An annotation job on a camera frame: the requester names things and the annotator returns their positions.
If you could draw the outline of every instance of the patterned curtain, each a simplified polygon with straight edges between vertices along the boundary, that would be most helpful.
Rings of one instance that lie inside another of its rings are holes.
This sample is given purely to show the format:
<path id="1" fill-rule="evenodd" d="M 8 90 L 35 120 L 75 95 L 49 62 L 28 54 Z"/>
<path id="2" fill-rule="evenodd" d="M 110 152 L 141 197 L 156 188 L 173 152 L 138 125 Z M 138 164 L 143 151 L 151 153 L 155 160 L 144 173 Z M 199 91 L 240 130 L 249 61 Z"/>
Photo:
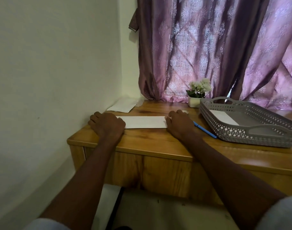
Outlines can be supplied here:
<path id="1" fill-rule="evenodd" d="M 270 0 L 242 88 L 241 100 L 292 109 L 292 0 Z"/>
<path id="2" fill-rule="evenodd" d="M 141 93 L 187 102 L 188 84 L 207 77 L 209 97 L 227 96 L 244 76 L 268 2 L 138 0 L 129 28 L 139 28 Z"/>

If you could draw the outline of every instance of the tray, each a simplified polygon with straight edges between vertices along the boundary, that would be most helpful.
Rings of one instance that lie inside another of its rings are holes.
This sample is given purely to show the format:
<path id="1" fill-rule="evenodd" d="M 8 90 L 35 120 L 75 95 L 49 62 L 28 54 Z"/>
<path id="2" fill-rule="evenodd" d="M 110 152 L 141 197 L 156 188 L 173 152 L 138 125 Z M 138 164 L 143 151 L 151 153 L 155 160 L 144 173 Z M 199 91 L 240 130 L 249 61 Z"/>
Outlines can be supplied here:
<path id="1" fill-rule="evenodd" d="M 227 99 L 232 103 L 214 103 L 219 99 Z M 254 103 L 228 97 L 202 98 L 199 109 L 217 137 L 222 140 L 272 147 L 292 147 L 292 121 Z M 226 112 L 239 126 L 218 120 L 210 110 Z"/>

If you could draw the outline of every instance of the flower pot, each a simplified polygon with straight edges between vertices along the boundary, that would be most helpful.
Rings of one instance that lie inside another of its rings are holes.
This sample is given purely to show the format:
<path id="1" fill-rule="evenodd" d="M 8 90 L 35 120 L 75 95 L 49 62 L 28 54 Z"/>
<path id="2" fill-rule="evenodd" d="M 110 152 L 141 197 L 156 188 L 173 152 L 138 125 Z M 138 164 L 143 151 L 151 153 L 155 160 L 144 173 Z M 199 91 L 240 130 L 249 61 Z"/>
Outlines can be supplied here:
<path id="1" fill-rule="evenodd" d="M 189 107 L 199 108 L 200 106 L 200 97 L 188 97 L 189 98 Z"/>

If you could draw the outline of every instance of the white sleeve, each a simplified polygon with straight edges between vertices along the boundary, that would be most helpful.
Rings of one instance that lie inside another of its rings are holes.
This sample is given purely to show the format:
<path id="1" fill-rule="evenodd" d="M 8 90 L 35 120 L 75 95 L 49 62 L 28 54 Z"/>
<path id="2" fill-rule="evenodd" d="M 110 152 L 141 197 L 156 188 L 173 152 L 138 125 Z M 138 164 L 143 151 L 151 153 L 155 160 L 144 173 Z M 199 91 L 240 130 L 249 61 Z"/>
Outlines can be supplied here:
<path id="1" fill-rule="evenodd" d="M 292 230 L 292 196 L 279 200 L 258 223 L 256 230 Z"/>
<path id="2" fill-rule="evenodd" d="M 65 225 L 51 219 L 38 218 L 28 224 L 23 230 L 70 230 Z"/>

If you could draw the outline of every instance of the sleeve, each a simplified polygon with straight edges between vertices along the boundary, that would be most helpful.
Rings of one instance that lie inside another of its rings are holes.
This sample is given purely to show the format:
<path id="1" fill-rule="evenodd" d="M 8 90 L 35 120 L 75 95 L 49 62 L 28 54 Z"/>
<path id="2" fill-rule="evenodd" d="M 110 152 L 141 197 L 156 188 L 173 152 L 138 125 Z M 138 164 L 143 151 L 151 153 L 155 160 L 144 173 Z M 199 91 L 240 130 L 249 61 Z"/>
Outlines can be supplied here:
<path id="1" fill-rule="evenodd" d="M 139 23 L 137 21 L 137 14 L 138 14 L 138 8 L 136 8 L 136 10 L 132 16 L 132 19 L 129 23 L 129 29 L 133 30 L 134 32 L 136 32 L 139 29 Z"/>
<path id="2" fill-rule="evenodd" d="M 279 200 L 262 217 L 256 230 L 292 229 L 292 196 Z"/>
<path id="3" fill-rule="evenodd" d="M 23 230 L 70 230 L 65 225 L 51 219 L 38 218 L 28 224 Z"/>

